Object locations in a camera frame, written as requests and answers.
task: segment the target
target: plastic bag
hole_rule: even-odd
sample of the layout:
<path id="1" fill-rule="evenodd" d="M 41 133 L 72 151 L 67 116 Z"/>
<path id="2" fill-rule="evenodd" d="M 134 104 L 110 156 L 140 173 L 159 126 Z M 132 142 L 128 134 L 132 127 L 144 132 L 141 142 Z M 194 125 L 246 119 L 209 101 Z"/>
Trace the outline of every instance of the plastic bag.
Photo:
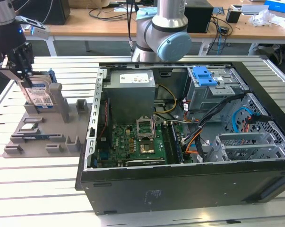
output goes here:
<path id="1" fill-rule="evenodd" d="M 268 9 L 264 9 L 260 11 L 258 15 L 253 15 L 249 19 L 252 25 L 262 26 L 262 25 L 270 25 L 270 20 L 275 16 L 275 14 L 270 13 Z"/>

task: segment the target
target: green circuit board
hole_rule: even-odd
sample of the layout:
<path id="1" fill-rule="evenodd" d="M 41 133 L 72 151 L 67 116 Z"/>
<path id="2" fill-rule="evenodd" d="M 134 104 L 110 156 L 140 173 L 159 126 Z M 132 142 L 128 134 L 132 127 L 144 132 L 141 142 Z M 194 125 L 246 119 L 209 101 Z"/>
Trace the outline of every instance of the green circuit board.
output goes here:
<path id="1" fill-rule="evenodd" d="M 183 136 L 182 126 L 175 125 L 177 136 Z M 139 125 L 139 133 L 149 133 L 148 125 Z M 132 125 L 113 125 L 112 127 L 112 147 L 108 150 L 100 151 L 98 154 L 99 167 L 117 167 L 118 162 L 125 163 L 128 160 L 160 159 L 166 162 L 164 141 L 161 125 L 155 126 L 154 138 L 151 140 L 139 140 L 137 126 Z"/>

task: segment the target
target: robotic arm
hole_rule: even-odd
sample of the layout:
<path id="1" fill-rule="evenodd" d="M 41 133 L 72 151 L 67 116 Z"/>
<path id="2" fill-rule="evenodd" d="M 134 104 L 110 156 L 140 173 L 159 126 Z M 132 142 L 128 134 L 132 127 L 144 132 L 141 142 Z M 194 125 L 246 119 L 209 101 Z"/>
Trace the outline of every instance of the robotic arm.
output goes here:
<path id="1" fill-rule="evenodd" d="M 10 0 L 0 0 L 0 52 L 4 56 L 0 71 L 17 80 L 23 87 L 31 87 L 29 74 L 34 62 L 32 45 L 26 43 L 21 24 L 31 25 L 31 34 L 42 38 L 49 36 L 46 26 L 36 20 L 16 16 Z"/>
<path id="2" fill-rule="evenodd" d="M 185 0 L 158 0 L 158 7 L 137 12 L 137 47 L 133 61 L 178 61 L 191 48 L 186 32 Z"/>

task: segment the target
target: open computer tower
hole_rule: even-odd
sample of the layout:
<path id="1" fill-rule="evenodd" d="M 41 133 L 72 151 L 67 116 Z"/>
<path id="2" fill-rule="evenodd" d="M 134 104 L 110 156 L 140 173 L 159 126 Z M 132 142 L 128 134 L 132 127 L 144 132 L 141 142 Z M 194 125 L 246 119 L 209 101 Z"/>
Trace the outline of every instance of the open computer tower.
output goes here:
<path id="1" fill-rule="evenodd" d="M 267 202 L 285 113 L 241 62 L 102 63 L 78 181 L 97 215 Z"/>

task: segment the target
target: motherboard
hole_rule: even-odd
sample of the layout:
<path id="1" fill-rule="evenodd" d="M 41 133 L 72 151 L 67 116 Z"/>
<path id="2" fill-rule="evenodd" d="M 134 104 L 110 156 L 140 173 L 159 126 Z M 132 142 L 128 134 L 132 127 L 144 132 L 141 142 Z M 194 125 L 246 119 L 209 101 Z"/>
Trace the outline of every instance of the motherboard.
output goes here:
<path id="1" fill-rule="evenodd" d="M 181 124 L 161 123 L 151 127 L 149 124 L 113 125 L 111 147 L 99 150 L 98 168 L 181 162 L 181 151 L 176 155 L 172 154 L 177 152 L 181 138 L 184 137 Z M 169 133 L 170 127 L 173 128 L 174 133 Z"/>

